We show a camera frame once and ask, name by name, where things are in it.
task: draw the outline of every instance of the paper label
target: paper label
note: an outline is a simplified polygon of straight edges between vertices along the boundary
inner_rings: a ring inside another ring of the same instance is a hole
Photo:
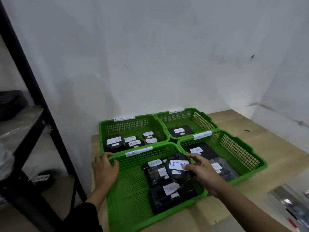
[[[189,161],[187,161],[187,160],[170,160],[170,164],[169,164],[168,168],[169,169],[187,171],[187,170],[184,170],[182,168],[182,166],[185,165],[185,164],[189,164]]]
[[[137,144],[141,144],[141,140],[135,140],[135,141],[129,142],[130,147],[135,146]]]
[[[139,150],[136,150],[136,151],[126,152],[126,157],[134,156],[134,155],[146,152],[146,151],[151,151],[152,149],[153,149],[153,147],[145,147],[145,148],[142,148],[142,149],[139,149]]]
[[[178,170],[172,170],[172,174],[178,174],[178,175],[181,175],[181,172],[178,171]]]
[[[164,177],[166,176],[168,173],[166,172],[166,169],[165,168],[160,168],[158,169],[158,172],[160,174],[160,177]]]
[[[200,147],[196,147],[196,148],[190,149],[190,151],[191,151],[191,153],[200,153],[203,150]]]
[[[221,165],[218,164],[218,163],[214,163],[214,164],[211,164],[211,165],[212,165],[212,167],[214,168],[214,170],[216,170],[216,171],[222,169]]]
[[[149,143],[156,143],[158,142],[158,140],[156,138],[149,138],[149,139],[146,139],[146,142],[149,144]]]
[[[179,129],[174,129],[174,132],[177,134],[177,133],[181,133],[181,132],[184,132],[184,129],[183,128],[179,128]]]
[[[125,138],[125,142],[131,142],[131,141],[134,141],[134,140],[136,140],[135,136]]]
[[[170,195],[170,194],[174,193],[175,191],[177,191],[179,187],[180,186],[179,186],[178,183],[173,182],[171,184],[164,186],[163,189],[164,189],[164,192],[165,192],[166,195]]]
[[[144,136],[149,136],[149,135],[153,135],[153,134],[154,134],[154,133],[153,133],[152,131],[143,133]]]
[[[162,161],[159,159],[148,162],[149,167],[155,167],[160,164],[162,164]]]
[[[176,192],[176,193],[174,193],[174,194],[171,194],[171,197],[172,197],[172,198],[179,197],[178,192]]]
[[[114,119],[114,122],[117,122],[117,121],[124,121],[125,120],[125,118],[116,118],[116,119]]]
[[[176,110],[176,111],[170,111],[169,113],[170,113],[170,114],[174,114],[174,113],[178,113],[178,112],[182,112],[182,111],[184,111],[183,108],[178,109],[178,110]]]
[[[125,118],[125,120],[133,120],[133,119],[135,119],[135,116],[129,116]]]
[[[206,131],[206,132],[203,132],[203,133],[195,134],[195,135],[193,135],[193,140],[208,137],[210,135],[212,135],[212,131]]]
[[[36,178],[32,182],[41,182],[46,181],[49,178],[50,174],[36,176]]]
[[[116,137],[116,138],[111,138],[111,139],[107,139],[107,144],[113,144],[116,142],[121,142],[121,137]]]

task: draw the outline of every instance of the green basket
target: green basket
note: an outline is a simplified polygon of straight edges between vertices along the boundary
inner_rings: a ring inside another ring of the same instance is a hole
[[[157,137],[158,142],[168,142],[170,137],[167,131],[162,126],[154,115],[136,116],[135,119],[114,121],[106,120],[99,124],[101,152],[104,152],[105,138],[110,135],[122,134],[123,137],[138,136],[143,137],[143,133],[152,131]]]
[[[160,112],[156,113],[156,116],[158,117],[159,121],[164,125],[166,132],[171,138],[171,141],[175,143],[177,143],[178,140],[183,139],[183,137],[173,137],[168,131],[169,128],[176,128],[188,125],[194,133],[200,133],[203,131],[214,130],[218,128],[218,125],[214,123],[209,116],[195,108],[186,108],[184,109],[184,111],[172,114],[170,114],[170,112],[168,111]]]
[[[218,156],[224,158],[230,166],[239,173],[239,177],[230,181],[235,184],[249,178],[253,174],[267,168],[267,163],[258,156],[248,144],[226,131],[218,130],[211,136],[194,140],[193,136],[186,136],[178,141],[178,146],[183,153],[184,149],[197,143],[208,144]]]
[[[149,151],[126,157],[126,152],[119,152],[110,157],[118,160],[120,169],[116,183],[107,195],[109,230],[138,231],[204,198],[207,191],[197,181],[192,181],[198,196],[185,201],[158,215],[153,215],[149,201],[149,185],[141,166],[149,161],[168,158],[175,152],[181,153],[175,143],[158,143],[148,147]]]

